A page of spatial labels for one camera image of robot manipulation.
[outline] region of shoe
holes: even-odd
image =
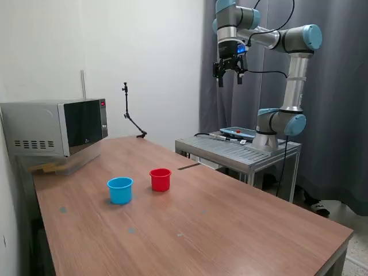
[[[319,214],[322,217],[328,217],[330,214],[330,212],[320,202],[311,205],[310,208],[314,213]]]

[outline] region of microwave window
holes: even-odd
[[[102,139],[99,101],[85,101],[64,105],[70,154]]]

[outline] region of red cup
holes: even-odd
[[[167,191],[170,188],[171,171],[167,168],[157,168],[150,173],[152,190]]]

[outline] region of metal grate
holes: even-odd
[[[38,147],[38,144],[37,144],[37,141],[31,141],[30,142],[30,145],[32,146],[32,148],[36,149],[36,148],[39,148]]]
[[[29,148],[29,141],[23,141],[23,148]]]
[[[45,141],[40,141],[40,148],[42,150],[45,150],[46,149],[46,142]]]
[[[34,150],[46,150],[47,148],[54,148],[55,147],[55,143],[54,141],[27,141],[27,140],[14,140],[14,145],[16,147],[23,147],[26,149],[34,149]]]

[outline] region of robotic arm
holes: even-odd
[[[255,148],[272,152],[278,149],[277,133],[295,136],[305,128],[306,118],[300,108],[302,90],[308,61],[320,48],[322,34],[317,25],[270,31],[258,26],[259,22],[257,10],[236,6],[235,0],[217,0],[212,27],[217,33],[220,60],[213,64],[213,76],[217,78],[219,87],[223,87],[224,74],[234,70],[238,84],[242,83],[242,77],[248,71],[246,53],[249,39],[267,49],[289,54],[290,68],[283,105],[258,111],[257,134],[252,144]]]

